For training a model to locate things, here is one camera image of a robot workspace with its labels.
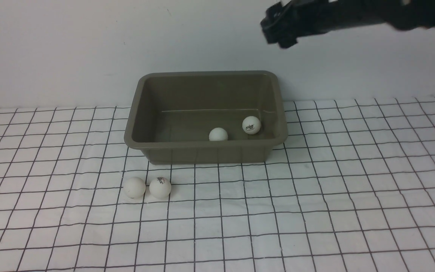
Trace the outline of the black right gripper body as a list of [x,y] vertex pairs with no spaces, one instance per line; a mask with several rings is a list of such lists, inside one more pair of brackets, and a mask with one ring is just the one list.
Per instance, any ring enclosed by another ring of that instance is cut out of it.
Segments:
[[348,28],[353,18],[352,0],[291,0],[269,7],[260,26],[268,44],[287,49],[301,37]]

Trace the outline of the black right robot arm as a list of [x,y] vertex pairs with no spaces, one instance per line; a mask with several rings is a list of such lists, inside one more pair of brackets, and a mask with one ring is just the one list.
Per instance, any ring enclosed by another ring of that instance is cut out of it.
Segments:
[[268,44],[386,23],[398,31],[435,28],[435,0],[292,0],[269,7],[260,26]]

